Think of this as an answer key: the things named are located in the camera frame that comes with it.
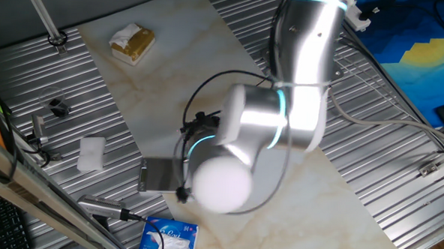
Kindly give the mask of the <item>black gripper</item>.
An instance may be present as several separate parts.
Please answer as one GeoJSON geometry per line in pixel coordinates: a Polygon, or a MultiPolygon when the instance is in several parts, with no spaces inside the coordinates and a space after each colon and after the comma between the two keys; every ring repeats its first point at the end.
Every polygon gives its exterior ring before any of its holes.
{"type": "Polygon", "coordinates": [[[183,124],[183,127],[181,127],[181,133],[189,138],[198,131],[218,129],[220,125],[218,113],[219,112],[213,112],[210,114],[205,114],[204,112],[196,113],[195,119],[183,124]]]}

